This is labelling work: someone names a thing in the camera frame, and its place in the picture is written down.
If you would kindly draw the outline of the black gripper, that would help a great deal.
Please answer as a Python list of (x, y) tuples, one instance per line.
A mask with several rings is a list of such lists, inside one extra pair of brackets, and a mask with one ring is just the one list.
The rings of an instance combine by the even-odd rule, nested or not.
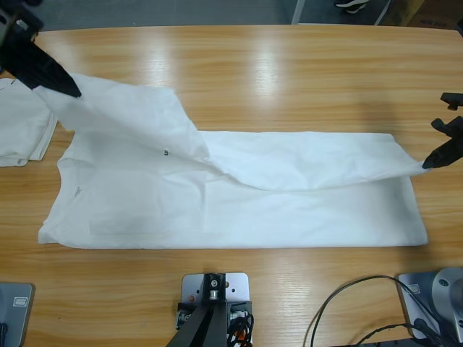
[(36, 44), (43, 29), (29, 8), (41, 1), (1, 2), (1, 69), (25, 82), (31, 89), (39, 86), (79, 98), (82, 93), (68, 72)]
[[(462, 93), (442, 93), (441, 100), (447, 105), (447, 109), (457, 111), (463, 106)], [(441, 168), (450, 166), (462, 158), (462, 117), (457, 116), (449, 123), (442, 119), (434, 119), (432, 128), (445, 134), (449, 140), (433, 150), (422, 164), (424, 169)]]

